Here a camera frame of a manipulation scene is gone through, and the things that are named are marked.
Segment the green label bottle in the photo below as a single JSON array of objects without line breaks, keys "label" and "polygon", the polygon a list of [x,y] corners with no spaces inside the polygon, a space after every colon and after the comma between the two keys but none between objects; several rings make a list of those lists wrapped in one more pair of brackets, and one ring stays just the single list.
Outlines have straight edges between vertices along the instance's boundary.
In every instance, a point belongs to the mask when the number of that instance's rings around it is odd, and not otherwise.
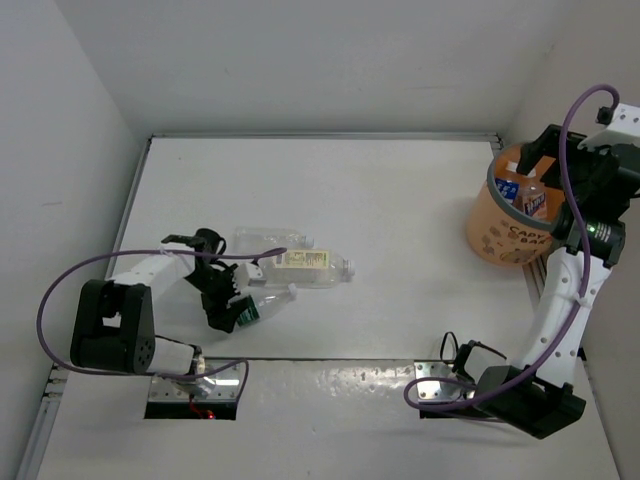
[{"label": "green label bottle", "polygon": [[293,283],[276,289],[250,288],[232,303],[241,307],[236,325],[245,328],[273,318],[296,300],[297,293],[298,289]]}]

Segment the square clear bottle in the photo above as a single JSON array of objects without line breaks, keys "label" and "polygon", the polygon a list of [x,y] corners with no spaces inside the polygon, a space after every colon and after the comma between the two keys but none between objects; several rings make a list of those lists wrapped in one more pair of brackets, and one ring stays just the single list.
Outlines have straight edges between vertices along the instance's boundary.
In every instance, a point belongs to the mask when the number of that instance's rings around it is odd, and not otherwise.
[{"label": "square clear bottle", "polygon": [[518,208],[528,217],[545,221],[547,219],[546,191],[543,185],[530,181],[519,190]]}]

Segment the clear unlabelled bottle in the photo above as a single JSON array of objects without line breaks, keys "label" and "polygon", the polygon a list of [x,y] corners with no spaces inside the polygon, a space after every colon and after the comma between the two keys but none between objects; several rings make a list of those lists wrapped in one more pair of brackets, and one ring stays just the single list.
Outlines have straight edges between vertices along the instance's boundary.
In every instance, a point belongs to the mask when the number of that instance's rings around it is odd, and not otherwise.
[{"label": "clear unlabelled bottle", "polygon": [[232,246],[236,253],[257,253],[279,247],[312,249],[314,238],[294,229],[237,227]]}]

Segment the blue label bottle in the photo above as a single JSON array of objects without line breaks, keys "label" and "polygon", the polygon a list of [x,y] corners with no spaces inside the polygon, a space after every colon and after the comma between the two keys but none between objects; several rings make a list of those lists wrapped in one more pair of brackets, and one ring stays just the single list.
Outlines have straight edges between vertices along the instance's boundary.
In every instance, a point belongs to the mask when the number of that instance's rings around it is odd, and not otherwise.
[{"label": "blue label bottle", "polygon": [[521,177],[517,173],[517,163],[509,161],[505,169],[495,177],[495,184],[504,200],[513,204],[518,196]]}]

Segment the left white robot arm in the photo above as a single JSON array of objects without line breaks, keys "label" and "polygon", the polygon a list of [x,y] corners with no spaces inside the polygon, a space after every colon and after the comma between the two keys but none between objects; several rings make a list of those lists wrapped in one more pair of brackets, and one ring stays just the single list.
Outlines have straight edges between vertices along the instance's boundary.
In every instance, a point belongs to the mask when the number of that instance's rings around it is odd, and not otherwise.
[{"label": "left white robot arm", "polygon": [[231,303],[240,294],[237,266],[201,256],[223,254],[223,237],[201,228],[193,236],[169,235],[162,244],[187,254],[150,255],[124,273],[82,287],[70,347],[73,366],[136,375],[200,373],[199,346],[155,332],[154,302],[182,280],[200,292],[210,328],[234,330],[246,306]]}]

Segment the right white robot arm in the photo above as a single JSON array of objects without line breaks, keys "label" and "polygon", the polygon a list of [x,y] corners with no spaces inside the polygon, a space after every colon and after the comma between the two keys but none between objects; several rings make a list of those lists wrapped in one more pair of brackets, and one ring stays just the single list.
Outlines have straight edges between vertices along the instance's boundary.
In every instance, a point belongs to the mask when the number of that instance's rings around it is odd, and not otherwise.
[{"label": "right white robot arm", "polygon": [[508,361],[471,341],[453,372],[473,383],[473,409],[544,439],[579,420],[586,402],[573,392],[577,351],[596,295],[625,244],[621,215],[639,191],[639,128],[614,121],[586,137],[549,126],[521,146],[520,174],[540,172],[542,184],[565,200],[550,233],[544,291],[522,353]]}]

